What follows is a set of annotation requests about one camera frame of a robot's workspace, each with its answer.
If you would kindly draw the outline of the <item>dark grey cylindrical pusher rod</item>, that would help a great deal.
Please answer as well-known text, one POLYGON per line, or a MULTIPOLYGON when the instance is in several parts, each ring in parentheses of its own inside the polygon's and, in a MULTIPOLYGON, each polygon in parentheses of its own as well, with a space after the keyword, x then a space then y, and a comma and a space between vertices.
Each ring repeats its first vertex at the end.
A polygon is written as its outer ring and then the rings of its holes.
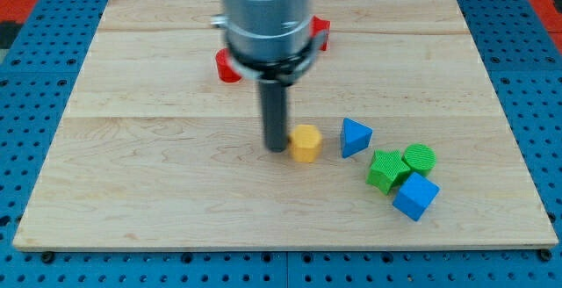
POLYGON ((263 124, 263 141, 271 152, 286 150, 287 137, 287 94, 286 87, 279 82, 258 83, 263 124))

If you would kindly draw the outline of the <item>red block behind arm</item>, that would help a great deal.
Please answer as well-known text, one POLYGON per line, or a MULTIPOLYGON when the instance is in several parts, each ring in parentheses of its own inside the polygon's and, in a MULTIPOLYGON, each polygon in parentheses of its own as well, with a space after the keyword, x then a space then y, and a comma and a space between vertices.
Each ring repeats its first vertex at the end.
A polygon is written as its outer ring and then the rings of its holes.
POLYGON ((320 18, 316 15, 312 17, 312 23, 311 23, 312 36, 316 37, 321 33, 324 34, 323 43, 320 47, 321 51, 328 50, 330 27, 331 27, 331 22, 329 20, 320 18))

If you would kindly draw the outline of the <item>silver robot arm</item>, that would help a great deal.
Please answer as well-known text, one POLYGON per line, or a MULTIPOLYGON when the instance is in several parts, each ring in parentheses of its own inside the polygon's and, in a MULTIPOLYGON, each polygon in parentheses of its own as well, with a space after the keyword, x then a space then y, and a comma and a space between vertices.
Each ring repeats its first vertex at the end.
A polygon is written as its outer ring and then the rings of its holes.
POLYGON ((232 70, 258 85, 264 146, 288 144, 287 89, 314 64, 325 30, 313 35, 310 0, 221 0, 213 25, 224 31, 232 70))

